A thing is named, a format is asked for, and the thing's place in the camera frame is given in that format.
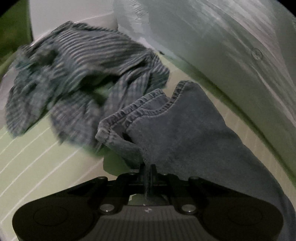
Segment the grey striped shirt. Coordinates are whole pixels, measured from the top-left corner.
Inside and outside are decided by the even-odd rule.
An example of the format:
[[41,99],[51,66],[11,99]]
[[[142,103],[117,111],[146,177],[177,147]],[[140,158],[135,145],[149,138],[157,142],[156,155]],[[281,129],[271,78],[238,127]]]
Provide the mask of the grey striped shirt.
[[170,75],[153,50],[127,35],[73,22],[21,46],[9,72],[5,119],[12,136],[48,114],[59,141],[92,149],[100,147],[101,120],[163,88]]

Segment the blue denim jeans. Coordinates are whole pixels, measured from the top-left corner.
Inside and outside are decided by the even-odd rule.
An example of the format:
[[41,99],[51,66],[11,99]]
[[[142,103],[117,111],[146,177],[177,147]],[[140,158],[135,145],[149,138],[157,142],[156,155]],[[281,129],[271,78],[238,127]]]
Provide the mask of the blue denim jeans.
[[133,169],[154,164],[162,174],[197,176],[273,204],[283,215],[279,240],[295,240],[292,203],[198,84],[181,81],[171,97],[151,91],[103,119],[96,139]]

